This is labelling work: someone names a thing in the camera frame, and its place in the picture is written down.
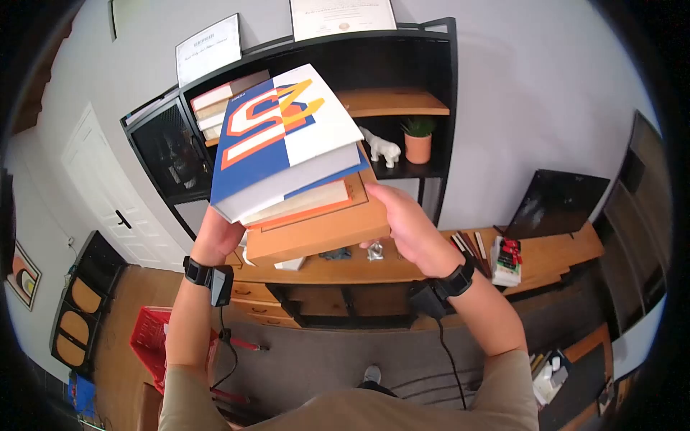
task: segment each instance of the white door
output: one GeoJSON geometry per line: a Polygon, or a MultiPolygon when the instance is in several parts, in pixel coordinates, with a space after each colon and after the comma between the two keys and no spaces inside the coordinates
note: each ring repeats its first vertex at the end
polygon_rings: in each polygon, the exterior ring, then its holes
{"type": "Polygon", "coordinates": [[[128,261],[147,268],[183,271],[185,252],[132,187],[90,103],[72,133],[62,164],[103,225],[104,234],[110,234],[110,238],[129,251],[128,261]]]}

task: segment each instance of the wooden floor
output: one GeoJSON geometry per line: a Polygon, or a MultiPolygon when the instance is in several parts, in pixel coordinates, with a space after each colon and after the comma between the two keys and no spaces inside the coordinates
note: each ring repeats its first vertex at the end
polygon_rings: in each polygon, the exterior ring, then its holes
{"type": "MultiPolygon", "coordinates": [[[[144,305],[172,307],[182,274],[129,267],[115,289],[110,314],[101,329],[96,347],[94,383],[96,408],[108,430],[136,430],[143,382],[153,383],[144,365],[129,346],[139,309],[144,305]]],[[[220,327],[214,311],[214,329],[220,327]]],[[[226,307],[229,321],[249,321],[242,313],[226,307]]]]}

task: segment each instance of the potted plant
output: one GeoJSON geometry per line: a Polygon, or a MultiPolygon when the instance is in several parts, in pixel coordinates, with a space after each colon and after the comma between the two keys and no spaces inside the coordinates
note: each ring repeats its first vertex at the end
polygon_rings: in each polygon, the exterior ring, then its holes
{"type": "Polygon", "coordinates": [[[405,157],[410,163],[423,165],[431,158],[431,133],[436,124],[429,117],[413,117],[401,124],[405,132],[405,157]]]}

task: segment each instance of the wall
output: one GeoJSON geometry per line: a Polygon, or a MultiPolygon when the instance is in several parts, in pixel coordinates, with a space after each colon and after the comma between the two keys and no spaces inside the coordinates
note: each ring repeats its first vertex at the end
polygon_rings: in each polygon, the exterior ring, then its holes
{"type": "Polygon", "coordinates": [[[67,238],[75,237],[78,250],[86,240],[81,229],[61,226],[53,217],[32,173],[27,169],[24,149],[35,139],[35,129],[17,135],[8,148],[6,168],[14,175],[14,202],[17,206],[17,241],[36,268],[41,272],[32,310],[5,286],[14,331],[21,349],[35,363],[63,382],[68,381],[69,368],[50,355],[50,330],[60,296],[65,285],[65,274],[74,263],[76,254],[67,247],[67,238]]]}
{"type": "MultiPolygon", "coordinates": [[[[91,102],[137,192],[188,250],[191,240],[149,182],[119,119],[175,84],[179,42],[235,12],[243,48],[289,35],[289,2],[133,3],[138,9],[119,23],[115,41],[107,7],[87,0],[58,52],[39,123],[24,142],[28,169],[81,246],[97,222],[55,161],[91,102]]],[[[586,0],[393,0],[393,7],[401,22],[457,20],[458,110],[442,229],[507,223],[536,168],[613,178],[633,111],[656,123],[630,58],[586,0]]]]}

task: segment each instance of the framed certificate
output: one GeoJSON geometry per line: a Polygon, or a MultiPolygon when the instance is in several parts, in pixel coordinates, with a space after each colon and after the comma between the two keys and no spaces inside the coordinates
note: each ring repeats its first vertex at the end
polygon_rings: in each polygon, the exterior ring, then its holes
{"type": "Polygon", "coordinates": [[[290,0],[290,13],[295,41],[397,28],[390,0],[290,0]]]}
{"type": "Polygon", "coordinates": [[[180,88],[207,73],[242,58],[239,14],[234,14],[175,47],[177,84],[180,88]]]}

